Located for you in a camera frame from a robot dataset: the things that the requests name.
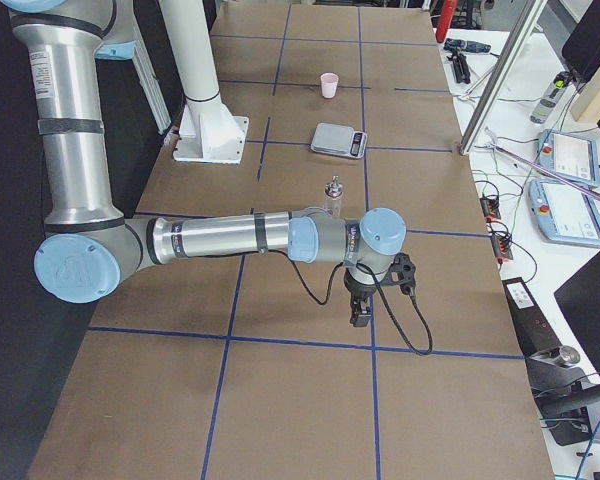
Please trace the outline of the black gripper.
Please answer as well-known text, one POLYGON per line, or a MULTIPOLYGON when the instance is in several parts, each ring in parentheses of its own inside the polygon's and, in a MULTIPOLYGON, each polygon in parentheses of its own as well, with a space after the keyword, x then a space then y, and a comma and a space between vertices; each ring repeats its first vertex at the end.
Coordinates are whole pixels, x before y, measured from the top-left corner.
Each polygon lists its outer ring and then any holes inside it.
POLYGON ((350 293, 350 324, 360 328, 367 327, 372 318, 372 308, 367 300, 377 291, 375 283, 364 284, 347 270, 344 275, 344 285, 350 293))

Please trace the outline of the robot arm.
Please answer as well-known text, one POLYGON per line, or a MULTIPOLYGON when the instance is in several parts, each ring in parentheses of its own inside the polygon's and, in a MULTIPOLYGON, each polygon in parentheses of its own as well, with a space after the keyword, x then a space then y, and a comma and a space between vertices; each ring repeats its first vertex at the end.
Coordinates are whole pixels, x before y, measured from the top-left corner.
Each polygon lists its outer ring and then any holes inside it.
POLYGON ((367 325, 370 300, 387 286, 415 293, 402 252, 406 225, 376 208, 345 220, 310 207, 184 221, 128 220, 112 201, 96 72, 100 55, 128 57, 135 39, 129 1, 11 1, 14 35, 27 47, 52 210, 34 255, 40 284, 57 298, 90 303, 136 272, 177 259, 279 253, 345 272, 351 323, 367 325))

